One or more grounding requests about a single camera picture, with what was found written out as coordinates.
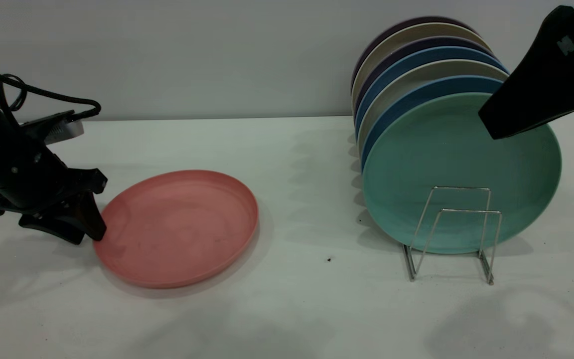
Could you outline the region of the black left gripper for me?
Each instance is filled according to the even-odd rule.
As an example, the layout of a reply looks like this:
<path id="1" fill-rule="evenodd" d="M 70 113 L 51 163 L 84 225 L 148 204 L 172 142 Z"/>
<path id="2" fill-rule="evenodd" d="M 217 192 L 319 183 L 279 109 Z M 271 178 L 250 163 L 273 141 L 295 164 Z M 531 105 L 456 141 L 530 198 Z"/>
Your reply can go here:
<path id="1" fill-rule="evenodd" d="M 86 234 L 102 241 L 107 227 L 93 194 L 105 190 L 107 178 L 100 170 L 69 168 L 48 149 L 81 129 L 75 111 L 18 124 L 0 106 L 0 216 L 21 213 L 21 227 L 74 245 L 80 245 Z M 79 204 L 80 216 L 53 212 Z"/>

